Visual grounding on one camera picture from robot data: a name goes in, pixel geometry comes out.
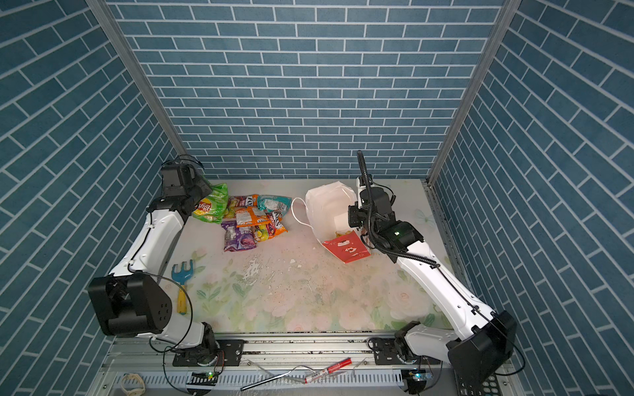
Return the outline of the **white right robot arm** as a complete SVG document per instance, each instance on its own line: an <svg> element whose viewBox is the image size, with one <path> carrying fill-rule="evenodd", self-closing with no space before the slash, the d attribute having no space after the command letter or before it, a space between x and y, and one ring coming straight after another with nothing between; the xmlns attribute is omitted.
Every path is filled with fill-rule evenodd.
<svg viewBox="0 0 634 396"><path fill-rule="evenodd" d="M409 351L447 361L469 385L493 376L516 348L518 324L509 312L495 312L457 280L411 224L354 204L348 223L366 229L371 245L414 278L445 313L452 330L435 332L422 324L403 335Z"/></svg>

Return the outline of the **red white paper bag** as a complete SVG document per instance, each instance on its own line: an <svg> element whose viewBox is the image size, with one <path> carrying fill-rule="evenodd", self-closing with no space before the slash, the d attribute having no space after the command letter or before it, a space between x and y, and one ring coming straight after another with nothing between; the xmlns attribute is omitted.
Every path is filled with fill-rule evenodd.
<svg viewBox="0 0 634 396"><path fill-rule="evenodd" d="M343 263L370 257L366 245L356 229L348 226L348 207L356 201L356 193L339 181L310 189L305 198L292 199L294 219L309 228L317 241ZM337 238L337 230L351 229L351 233Z"/></svg>

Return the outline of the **purple snack packet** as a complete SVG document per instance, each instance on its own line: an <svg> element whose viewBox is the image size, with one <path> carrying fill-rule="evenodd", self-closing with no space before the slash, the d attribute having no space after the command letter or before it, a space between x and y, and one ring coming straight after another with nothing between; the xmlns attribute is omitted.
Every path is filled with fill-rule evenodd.
<svg viewBox="0 0 634 396"><path fill-rule="evenodd" d="M257 242L254 233L249 227L238 227L234 220L221 224L225 231L225 252L242 252L255 249Z"/></svg>

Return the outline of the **orange fruit candy packet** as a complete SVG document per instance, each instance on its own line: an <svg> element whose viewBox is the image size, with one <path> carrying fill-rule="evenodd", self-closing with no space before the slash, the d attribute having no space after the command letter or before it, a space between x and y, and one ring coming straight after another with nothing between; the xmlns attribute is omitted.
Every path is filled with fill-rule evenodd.
<svg viewBox="0 0 634 396"><path fill-rule="evenodd" d="M282 215L277 212L267 214L267 224L258 224L253 227L255 240L260 243L273 239L287 232L287 228L282 223Z"/></svg>

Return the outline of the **yellow corn chips packet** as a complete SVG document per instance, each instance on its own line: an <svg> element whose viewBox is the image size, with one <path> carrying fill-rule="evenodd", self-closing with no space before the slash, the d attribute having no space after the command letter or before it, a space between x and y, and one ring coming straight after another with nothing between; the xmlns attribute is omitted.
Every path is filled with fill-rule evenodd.
<svg viewBox="0 0 634 396"><path fill-rule="evenodd" d="M344 229L344 230L337 230L335 232L335 235L337 238L342 237L344 235L350 234L352 231L351 229Z"/></svg>

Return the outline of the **green Lays chips packet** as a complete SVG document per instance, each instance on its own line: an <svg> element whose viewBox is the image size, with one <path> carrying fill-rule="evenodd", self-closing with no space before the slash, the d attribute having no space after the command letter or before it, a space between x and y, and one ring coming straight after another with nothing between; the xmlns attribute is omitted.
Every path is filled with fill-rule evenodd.
<svg viewBox="0 0 634 396"><path fill-rule="evenodd" d="M211 194L203 198L193 211L193 218L203 222L220 224L229 203L229 189L226 183L211 186Z"/></svg>

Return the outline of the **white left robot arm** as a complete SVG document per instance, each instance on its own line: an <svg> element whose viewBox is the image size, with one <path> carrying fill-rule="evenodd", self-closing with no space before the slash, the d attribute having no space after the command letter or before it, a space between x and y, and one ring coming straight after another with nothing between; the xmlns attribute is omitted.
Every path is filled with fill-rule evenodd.
<svg viewBox="0 0 634 396"><path fill-rule="evenodd" d="M188 154L166 161L162 191L148 206L145 223L122 260L88 285L97 321L107 336L148 338L168 343L181 366L217 363L219 344L211 326L178 313L161 287L168 259L183 227L211 186L201 163Z"/></svg>

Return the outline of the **teal red snack packet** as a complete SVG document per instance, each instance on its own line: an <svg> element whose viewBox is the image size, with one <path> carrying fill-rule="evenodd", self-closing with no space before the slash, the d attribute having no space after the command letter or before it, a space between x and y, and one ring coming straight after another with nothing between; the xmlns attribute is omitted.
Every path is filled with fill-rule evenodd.
<svg viewBox="0 0 634 396"><path fill-rule="evenodd" d="M292 198L287 196L259 195L258 208L267 213L287 214L291 209Z"/></svg>

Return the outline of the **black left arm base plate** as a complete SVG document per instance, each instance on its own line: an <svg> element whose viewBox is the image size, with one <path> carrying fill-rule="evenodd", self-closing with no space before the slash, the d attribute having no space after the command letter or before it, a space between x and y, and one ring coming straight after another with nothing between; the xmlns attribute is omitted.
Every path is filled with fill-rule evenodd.
<svg viewBox="0 0 634 396"><path fill-rule="evenodd" d="M213 350L205 346L197 346L178 351L173 358L173 366L194 368L239 366L244 345L244 339L216 339Z"/></svg>

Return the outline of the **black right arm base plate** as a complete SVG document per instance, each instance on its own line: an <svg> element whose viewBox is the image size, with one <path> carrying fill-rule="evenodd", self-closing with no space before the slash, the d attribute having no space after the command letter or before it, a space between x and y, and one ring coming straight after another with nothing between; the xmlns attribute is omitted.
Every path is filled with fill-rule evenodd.
<svg viewBox="0 0 634 396"><path fill-rule="evenodd" d="M430 356L414 354L405 344L403 339L372 337L366 340L366 345L374 356L378 366L394 365L436 365L440 361Z"/></svg>

